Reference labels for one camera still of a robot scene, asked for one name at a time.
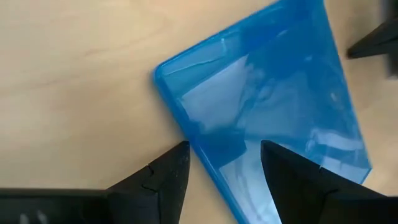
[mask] blue plastic tray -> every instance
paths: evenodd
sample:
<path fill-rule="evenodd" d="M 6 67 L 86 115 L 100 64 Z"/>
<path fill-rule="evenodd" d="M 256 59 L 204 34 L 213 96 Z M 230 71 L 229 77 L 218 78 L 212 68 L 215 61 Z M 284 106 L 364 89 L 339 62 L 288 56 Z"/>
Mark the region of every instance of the blue plastic tray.
<path fill-rule="evenodd" d="M 240 223 L 280 223 L 270 139 L 347 179 L 371 170 L 320 0 L 281 0 L 169 59 L 154 81 Z"/>

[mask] transparent blue plastic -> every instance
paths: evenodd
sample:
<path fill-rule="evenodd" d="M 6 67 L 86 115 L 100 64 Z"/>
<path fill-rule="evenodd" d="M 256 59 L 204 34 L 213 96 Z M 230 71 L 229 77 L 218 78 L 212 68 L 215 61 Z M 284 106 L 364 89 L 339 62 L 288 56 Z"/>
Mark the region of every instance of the transparent blue plastic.
<path fill-rule="evenodd" d="M 322 1 L 276 2 L 159 65 L 154 81 L 239 223 L 280 223 L 263 139 L 357 183 L 371 170 Z"/>

